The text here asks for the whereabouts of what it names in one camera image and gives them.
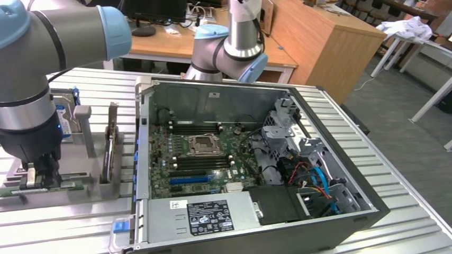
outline wooden desk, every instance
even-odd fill
[[[217,24],[228,26],[228,11],[216,9]],[[162,26],[154,25],[156,34],[150,37],[133,37],[132,50],[124,58],[144,59],[189,64],[192,61],[194,33],[192,30],[177,26],[180,35],[165,33]],[[286,84],[296,62],[289,57],[272,38],[265,37],[265,54],[268,63],[265,70],[280,72],[278,83]]]
[[[401,10],[404,13],[412,16],[418,16],[422,20],[426,20],[426,25],[432,24],[433,20],[438,18],[438,16],[433,12],[428,10],[421,11],[402,3],[396,2],[394,0],[381,0],[381,2],[385,5]]]
[[[337,15],[300,0],[273,0],[272,38],[298,64],[289,84],[322,86],[341,104],[385,38],[354,16]]]

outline aluminum table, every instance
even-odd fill
[[[0,213],[1,254],[108,253],[112,221],[128,215],[132,208],[134,80],[140,75],[148,74],[77,68],[50,83],[52,88],[77,86],[80,89],[81,103],[92,106],[89,122],[93,132],[104,131],[110,101],[120,104],[117,123],[125,133],[121,197],[113,201]],[[357,232],[334,250],[322,253],[452,253],[450,227],[328,94],[314,87],[297,88],[390,208],[390,213],[370,229]],[[306,119],[301,122],[316,136]],[[0,148],[0,181],[10,161],[10,156]]]

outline power supply label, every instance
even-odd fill
[[[204,235],[233,230],[225,200],[186,204],[189,232]]]

